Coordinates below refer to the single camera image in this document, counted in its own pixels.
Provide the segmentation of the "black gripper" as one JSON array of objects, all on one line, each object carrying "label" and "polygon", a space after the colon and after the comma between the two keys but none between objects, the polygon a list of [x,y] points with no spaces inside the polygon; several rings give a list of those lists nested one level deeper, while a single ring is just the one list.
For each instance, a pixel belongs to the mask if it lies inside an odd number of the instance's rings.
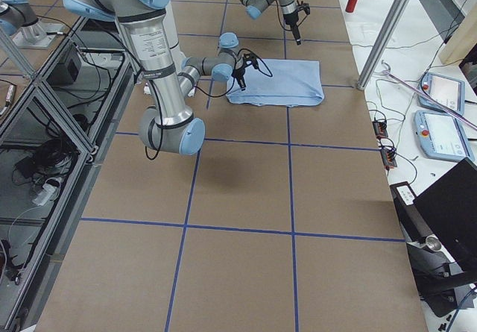
[{"label": "black gripper", "polygon": [[297,26],[298,19],[299,16],[296,10],[291,13],[284,14],[285,24],[291,29],[291,33],[294,37],[295,43],[297,45],[301,45],[300,29],[299,26]]},{"label": "black gripper", "polygon": [[239,89],[244,90],[246,88],[244,79],[244,64],[241,64],[240,67],[236,67],[233,70],[233,77],[236,79]]}]

